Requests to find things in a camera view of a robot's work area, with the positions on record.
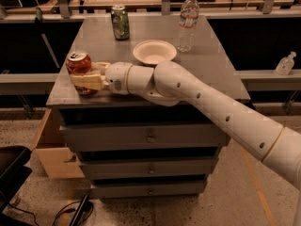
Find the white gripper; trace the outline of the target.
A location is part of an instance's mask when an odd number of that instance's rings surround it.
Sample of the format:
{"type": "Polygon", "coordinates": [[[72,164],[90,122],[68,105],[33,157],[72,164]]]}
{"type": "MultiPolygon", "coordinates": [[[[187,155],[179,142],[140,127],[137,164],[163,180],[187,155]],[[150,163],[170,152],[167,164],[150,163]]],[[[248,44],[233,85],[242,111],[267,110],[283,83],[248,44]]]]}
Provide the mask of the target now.
{"type": "Polygon", "coordinates": [[[108,62],[92,62],[91,71],[99,74],[72,74],[71,81],[75,86],[95,90],[104,89],[108,82],[112,92],[126,95],[128,94],[127,77],[132,67],[133,64],[127,62],[117,62],[111,65],[108,62]]]}

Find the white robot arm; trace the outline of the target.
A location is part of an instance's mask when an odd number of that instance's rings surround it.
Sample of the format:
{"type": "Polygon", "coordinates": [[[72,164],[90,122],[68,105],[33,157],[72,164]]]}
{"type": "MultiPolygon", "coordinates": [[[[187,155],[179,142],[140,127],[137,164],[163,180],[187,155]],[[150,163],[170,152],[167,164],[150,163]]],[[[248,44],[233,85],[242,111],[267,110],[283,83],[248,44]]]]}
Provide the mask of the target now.
{"type": "Polygon", "coordinates": [[[300,133],[208,86],[173,61],[155,67],[117,62],[96,72],[73,74],[71,82],[88,89],[134,94],[158,105],[174,106],[185,101],[267,168],[301,188],[300,133]]]}

